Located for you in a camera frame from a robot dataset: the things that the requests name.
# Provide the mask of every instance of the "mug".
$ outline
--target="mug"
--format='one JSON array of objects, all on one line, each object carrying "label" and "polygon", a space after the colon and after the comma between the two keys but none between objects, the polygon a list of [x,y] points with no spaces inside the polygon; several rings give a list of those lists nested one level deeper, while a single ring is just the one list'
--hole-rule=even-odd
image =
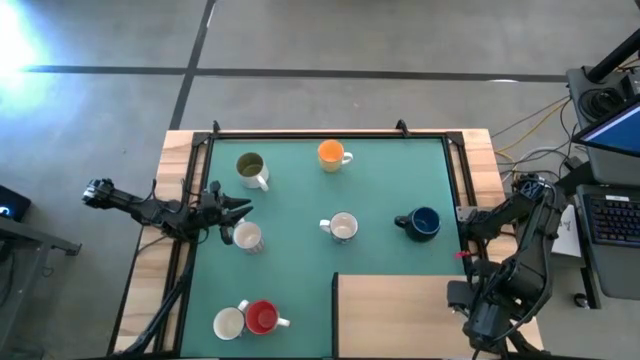
[{"label": "mug", "polygon": [[419,207],[407,216],[396,216],[396,226],[404,229],[409,237],[418,242],[433,239],[440,231],[440,216],[432,208]]},{"label": "mug", "polygon": [[245,187],[269,191],[269,185],[267,185],[269,169],[260,155],[256,153],[243,154],[236,162],[236,171]]},{"label": "mug", "polygon": [[331,220],[320,220],[320,229],[331,234],[341,244],[349,242],[358,232],[358,220],[348,212],[339,212]]},{"label": "mug", "polygon": [[291,322],[280,317],[275,305],[267,300],[258,300],[247,310],[247,328],[256,335],[266,335],[278,326],[289,327]]},{"label": "mug", "polygon": [[255,223],[238,220],[233,229],[233,242],[249,254],[257,254],[264,250],[262,230]]},{"label": "mug", "polygon": [[324,171],[334,172],[350,163],[353,154],[344,152],[344,147],[338,140],[325,140],[318,146],[318,160]]},{"label": "mug", "polygon": [[213,332],[221,340],[233,340],[244,333],[245,320],[244,309],[249,305],[247,300],[242,300],[236,308],[225,308],[216,314],[213,319]]}]

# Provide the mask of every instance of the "mug handle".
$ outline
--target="mug handle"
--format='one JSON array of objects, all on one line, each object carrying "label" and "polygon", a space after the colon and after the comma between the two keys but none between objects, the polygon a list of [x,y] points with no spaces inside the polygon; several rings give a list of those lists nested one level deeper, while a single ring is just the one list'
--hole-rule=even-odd
[{"label": "mug handle", "polygon": [[320,220],[320,229],[331,234],[331,221],[329,220]]},{"label": "mug handle", "polygon": [[249,306],[249,302],[247,300],[242,300],[240,305],[238,305],[238,310],[244,312],[244,309],[246,309],[247,306]]},{"label": "mug handle", "polygon": [[353,160],[352,153],[344,153],[344,156],[342,156],[342,165],[346,165],[350,163],[352,160]]},{"label": "mug handle", "polygon": [[407,224],[409,224],[409,217],[408,216],[396,216],[396,218],[393,219],[393,223],[396,224],[397,227],[405,228],[407,226]]},{"label": "mug handle", "polygon": [[264,178],[262,176],[256,176],[256,180],[258,180],[258,184],[260,185],[262,191],[269,191],[269,185],[267,185],[267,182],[264,181]]},{"label": "mug handle", "polygon": [[291,321],[283,318],[278,318],[278,326],[289,327],[291,325]]}]

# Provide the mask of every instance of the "navy blue mug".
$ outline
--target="navy blue mug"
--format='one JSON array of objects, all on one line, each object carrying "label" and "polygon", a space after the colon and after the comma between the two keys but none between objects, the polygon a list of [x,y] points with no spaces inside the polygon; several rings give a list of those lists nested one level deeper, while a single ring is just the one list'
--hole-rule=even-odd
[{"label": "navy blue mug", "polygon": [[407,216],[396,216],[393,221],[414,241],[425,242],[433,239],[440,231],[440,216],[432,208],[419,207]]}]

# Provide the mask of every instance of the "gray floor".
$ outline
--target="gray floor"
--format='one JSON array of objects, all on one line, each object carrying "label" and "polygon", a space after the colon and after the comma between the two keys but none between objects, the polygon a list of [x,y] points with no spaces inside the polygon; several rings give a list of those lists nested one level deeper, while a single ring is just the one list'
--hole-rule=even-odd
[{"label": "gray floor", "polygon": [[[185,67],[205,0],[9,4],[32,63]],[[219,0],[199,65],[562,74],[598,61],[638,20],[632,0]],[[50,357],[107,349],[140,227],[86,208],[80,197],[96,177],[146,193],[181,83],[181,76],[0,76],[0,183],[33,200],[30,224],[84,244],[76,259],[51,259],[56,272],[41,279],[22,322],[23,336],[39,339]],[[549,83],[198,77],[181,128],[209,128],[214,119],[230,129],[382,128],[402,118],[412,127],[496,132],[566,94],[564,84]],[[539,119],[495,138],[495,147]],[[565,121],[575,123],[571,106]],[[554,116],[508,152],[520,157],[564,141]],[[557,171],[559,161],[549,155],[523,168]],[[604,298],[603,310],[576,309],[579,272],[557,263],[554,296],[539,315],[546,347],[636,358],[640,303]]]}]

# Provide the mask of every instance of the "orange mug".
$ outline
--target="orange mug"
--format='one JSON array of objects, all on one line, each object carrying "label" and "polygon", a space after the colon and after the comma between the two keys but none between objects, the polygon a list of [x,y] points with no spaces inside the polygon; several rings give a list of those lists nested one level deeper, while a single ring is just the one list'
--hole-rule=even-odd
[{"label": "orange mug", "polygon": [[318,160],[324,171],[338,171],[353,160],[353,154],[344,151],[338,140],[325,140],[318,146]]}]

